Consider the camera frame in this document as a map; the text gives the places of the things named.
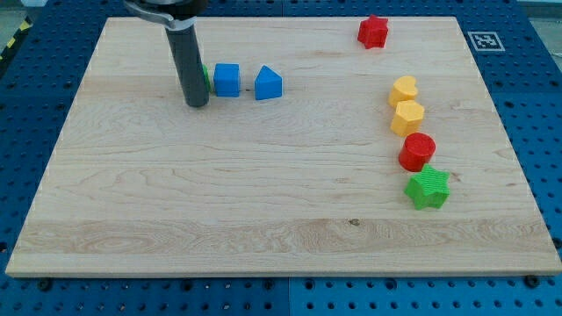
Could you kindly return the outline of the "silver clamp robot end mount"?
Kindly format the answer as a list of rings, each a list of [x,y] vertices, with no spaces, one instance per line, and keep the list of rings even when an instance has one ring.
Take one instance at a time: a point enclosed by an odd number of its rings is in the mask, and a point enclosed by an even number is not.
[[[196,16],[208,7],[208,0],[124,0],[123,5],[138,18],[170,31],[182,31],[195,24]]]

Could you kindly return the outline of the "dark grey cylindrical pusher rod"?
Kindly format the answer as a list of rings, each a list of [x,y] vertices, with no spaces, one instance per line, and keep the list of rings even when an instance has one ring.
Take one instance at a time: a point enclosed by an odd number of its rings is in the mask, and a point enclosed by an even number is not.
[[[174,28],[166,28],[166,34],[185,103],[199,108],[208,103],[209,89],[198,48],[195,22],[195,18],[180,21]]]

